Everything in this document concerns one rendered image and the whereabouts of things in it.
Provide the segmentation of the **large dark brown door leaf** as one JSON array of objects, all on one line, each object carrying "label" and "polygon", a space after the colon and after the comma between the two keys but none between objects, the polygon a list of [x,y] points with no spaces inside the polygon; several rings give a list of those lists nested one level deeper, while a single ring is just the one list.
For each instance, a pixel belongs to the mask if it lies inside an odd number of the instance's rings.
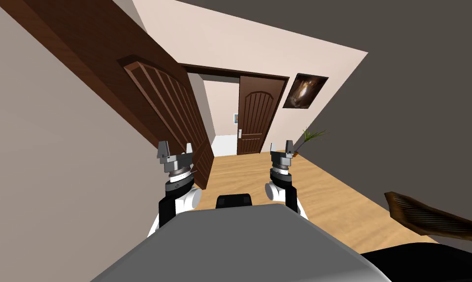
[{"label": "large dark brown door leaf", "polygon": [[207,187],[214,155],[188,74],[113,0],[0,0],[0,7],[151,144],[193,149]]}]

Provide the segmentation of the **dark framed wall picture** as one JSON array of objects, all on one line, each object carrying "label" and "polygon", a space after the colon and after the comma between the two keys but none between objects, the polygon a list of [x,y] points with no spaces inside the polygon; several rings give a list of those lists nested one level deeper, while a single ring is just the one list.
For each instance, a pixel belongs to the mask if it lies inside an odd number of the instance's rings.
[{"label": "dark framed wall picture", "polygon": [[324,87],[328,77],[298,73],[288,93],[284,109],[308,109],[320,90]]}]

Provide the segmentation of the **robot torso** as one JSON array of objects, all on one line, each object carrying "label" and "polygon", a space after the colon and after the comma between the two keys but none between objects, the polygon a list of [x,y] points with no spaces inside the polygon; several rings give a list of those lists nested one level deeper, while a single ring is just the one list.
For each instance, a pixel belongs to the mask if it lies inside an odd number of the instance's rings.
[{"label": "robot torso", "polygon": [[177,214],[91,282],[392,282],[283,204]]}]

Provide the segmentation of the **brown arched panel door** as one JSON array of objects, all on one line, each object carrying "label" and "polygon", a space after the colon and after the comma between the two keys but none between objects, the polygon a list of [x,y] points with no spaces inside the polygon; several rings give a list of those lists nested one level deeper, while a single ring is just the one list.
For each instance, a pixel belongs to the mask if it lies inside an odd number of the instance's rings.
[{"label": "brown arched panel door", "polygon": [[241,76],[239,80],[237,154],[255,154],[262,149],[285,81]]}]

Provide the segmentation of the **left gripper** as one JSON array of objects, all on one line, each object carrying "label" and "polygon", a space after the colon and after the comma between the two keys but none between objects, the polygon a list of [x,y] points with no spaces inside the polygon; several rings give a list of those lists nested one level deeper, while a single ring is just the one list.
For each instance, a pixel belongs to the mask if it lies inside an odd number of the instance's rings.
[{"label": "left gripper", "polygon": [[170,156],[168,141],[160,141],[157,147],[157,158],[164,165],[164,172],[181,170],[192,165],[193,149],[191,143],[186,144],[186,152]]}]

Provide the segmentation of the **brown ribbed curved shape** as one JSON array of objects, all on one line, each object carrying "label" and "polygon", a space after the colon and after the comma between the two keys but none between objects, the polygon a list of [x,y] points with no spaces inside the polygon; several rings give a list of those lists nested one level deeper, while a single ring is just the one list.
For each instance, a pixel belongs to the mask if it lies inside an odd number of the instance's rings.
[{"label": "brown ribbed curved shape", "polygon": [[427,206],[411,197],[386,192],[390,217],[419,235],[472,241],[472,221]]}]

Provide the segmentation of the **green potted plant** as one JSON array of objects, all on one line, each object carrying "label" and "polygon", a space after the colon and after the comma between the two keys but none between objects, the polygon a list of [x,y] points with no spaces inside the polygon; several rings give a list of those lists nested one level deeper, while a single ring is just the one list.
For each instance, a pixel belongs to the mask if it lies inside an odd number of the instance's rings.
[{"label": "green potted plant", "polygon": [[299,147],[295,150],[295,153],[293,154],[293,158],[296,157],[298,154],[299,154],[299,149],[308,141],[311,141],[315,138],[318,138],[320,136],[324,136],[324,135],[327,135],[329,134],[329,132],[327,132],[326,130],[323,130],[321,132],[312,132],[312,131],[308,131],[307,129],[303,130],[303,133],[304,133],[304,140],[303,142],[299,145]]}]

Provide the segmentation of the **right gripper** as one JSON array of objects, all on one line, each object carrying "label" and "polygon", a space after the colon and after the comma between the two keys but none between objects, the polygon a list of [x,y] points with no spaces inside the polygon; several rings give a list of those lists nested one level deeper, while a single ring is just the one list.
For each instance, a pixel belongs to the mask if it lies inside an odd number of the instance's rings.
[{"label": "right gripper", "polygon": [[291,160],[293,158],[293,141],[286,141],[285,152],[276,151],[276,145],[272,143],[270,146],[270,155],[273,167],[280,168],[291,166]]}]

